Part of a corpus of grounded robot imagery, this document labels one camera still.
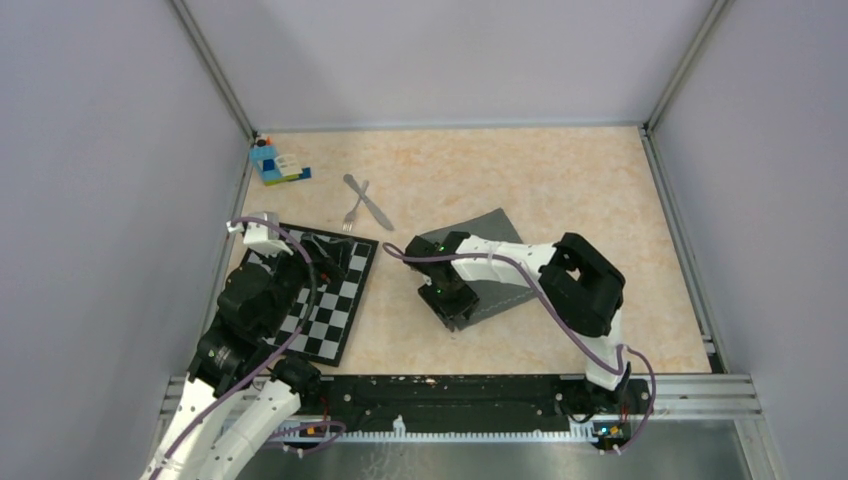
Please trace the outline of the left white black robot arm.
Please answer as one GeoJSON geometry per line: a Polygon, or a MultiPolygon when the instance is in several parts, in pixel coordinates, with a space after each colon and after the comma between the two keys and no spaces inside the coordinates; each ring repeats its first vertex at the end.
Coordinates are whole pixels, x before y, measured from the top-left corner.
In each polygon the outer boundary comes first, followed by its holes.
{"type": "Polygon", "coordinates": [[[273,367],[257,397],[230,426],[233,408],[282,353],[273,345],[287,317],[301,333],[321,287],[342,281],[355,243],[312,233],[302,252],[248,249],[227,277],[217,310],[188,367],[176,412],[144,479],[234,479],[288,417],[319,404],[320,372],[299,357],[273,367]]]}

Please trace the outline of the grey cloth napkin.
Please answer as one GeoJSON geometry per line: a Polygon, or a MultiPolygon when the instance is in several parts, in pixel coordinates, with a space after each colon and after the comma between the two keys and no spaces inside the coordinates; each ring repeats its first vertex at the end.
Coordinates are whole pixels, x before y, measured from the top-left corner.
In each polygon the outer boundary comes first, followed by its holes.
{"type": "MultiPolygon", "coordinates": [[[[436,245],[443,243],[451,232],[465,232],[490,243],[523,244],[522,238],[503,208],[496,208],[475,218],[422,233],[420,237],[436,245]]],[[[482,258],[472,259],[476,267],[474,278],[465,280],[465,284],[480,298],[480,303],[471,316],[471,323],[466,328],[536,298],[535,292],[515,267],[494,258],[490,261],[488,247],[484,248],[482,253],[482,258]]]]}

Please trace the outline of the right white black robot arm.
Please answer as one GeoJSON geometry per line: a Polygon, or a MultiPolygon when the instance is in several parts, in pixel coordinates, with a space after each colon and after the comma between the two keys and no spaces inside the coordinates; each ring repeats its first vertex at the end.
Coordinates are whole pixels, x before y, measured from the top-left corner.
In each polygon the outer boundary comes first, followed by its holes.
{"type": "Polygon", "coordinates": [[[405,250],[387,251],[423,276],[418,294],[450,331],[537,299],[586,358],[583,385],[562,406],[567,414],[614,413],[626,400],[626,280],[584,237],[523,244],[451,231],[440,242],[416,236],[405,250]]]}

